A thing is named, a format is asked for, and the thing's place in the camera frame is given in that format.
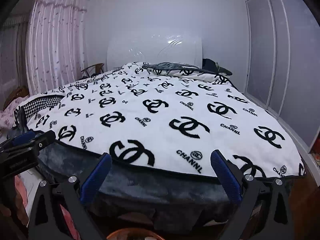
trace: screw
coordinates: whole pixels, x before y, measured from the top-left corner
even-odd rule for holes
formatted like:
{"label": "screw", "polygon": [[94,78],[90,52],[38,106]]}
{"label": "screw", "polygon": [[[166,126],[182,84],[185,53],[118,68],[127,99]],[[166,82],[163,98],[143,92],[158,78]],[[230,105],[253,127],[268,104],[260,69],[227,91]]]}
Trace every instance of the screw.
{"label": "screw", "polygon": [[278,184],[279,186],[281,186],[281,185],[282,185],[282,180],[276,179],[276,184]]}
{"label": "screw", "polygon": [[41,180],[39,185],[40,187],[44,187],[45,185],[47,185],[47,182],[45,180]]}
{"label": "screw", "polygon": [[252,181],[253,180],[253,176],[251,174],[246,174],[244,177],[245,177],[245,179],[247,181]]}
{"label": "screw", "polygon": [[76,180],[77,180],[77,177],[76,177],[76,176],[71,176],[71,177],[68,179],[68,181],[69,181],[70,183],[74,183]]}

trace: pink floral fabric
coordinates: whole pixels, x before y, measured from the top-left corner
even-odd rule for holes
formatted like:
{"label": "pink floral fabric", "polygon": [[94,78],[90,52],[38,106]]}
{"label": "pink floral fabric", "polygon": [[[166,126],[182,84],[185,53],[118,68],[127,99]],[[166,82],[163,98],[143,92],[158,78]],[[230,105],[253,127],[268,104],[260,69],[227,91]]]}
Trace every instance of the pink floral fabric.
{"label": "pink floral fabric", "polygon": [[24,98],[17,98],[13,100],[10,105],[4,110],[0,111],[0,136],[1,131],[9,130],[12,128],[15,118],[14,118],[14,110],[17,108],[17,106],[26,100],[29,96],[26,96]]}

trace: white blanket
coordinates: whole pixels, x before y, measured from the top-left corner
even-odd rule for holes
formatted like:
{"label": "white blanket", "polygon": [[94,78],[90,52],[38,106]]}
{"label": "white blanket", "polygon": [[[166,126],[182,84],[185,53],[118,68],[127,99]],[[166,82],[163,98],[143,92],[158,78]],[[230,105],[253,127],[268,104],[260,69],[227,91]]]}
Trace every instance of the white blanket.
{"label": "white blanket", "polygon": [[303,175],[301,157],[276,119],[223,76],[130,63],[32,96],[20,107],[32,130],[114,161],[216,177],[219,149],[256,177]]}

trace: headboard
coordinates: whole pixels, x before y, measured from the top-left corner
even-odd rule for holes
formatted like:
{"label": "headboard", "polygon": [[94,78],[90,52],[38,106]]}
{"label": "headboard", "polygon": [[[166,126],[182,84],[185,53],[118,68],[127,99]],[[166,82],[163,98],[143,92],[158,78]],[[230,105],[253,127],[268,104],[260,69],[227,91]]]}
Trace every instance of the headboard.
{"label": "headboard", "polygon": [[109,42],[107,69],[128,62],[186,63],[202,68],[201,38],[169,29],[141,29],[115,35]]}

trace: pink curtain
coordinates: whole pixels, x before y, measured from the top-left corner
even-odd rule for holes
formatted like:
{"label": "pink curtain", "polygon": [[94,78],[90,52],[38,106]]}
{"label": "pink curtain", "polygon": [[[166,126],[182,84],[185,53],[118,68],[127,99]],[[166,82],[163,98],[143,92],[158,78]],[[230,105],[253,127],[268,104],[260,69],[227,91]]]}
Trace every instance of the pink curtain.
{"label": "pink curtain", "polygon": [[25,48],[29,14],[10,15],[0,30],[0,110],[9,94],[27,86]]}
{"label": "pink curtain", "polygon": [[84,16],[87,0],[36,0],[27,35],[31,95],[81,78],[87,67]]}

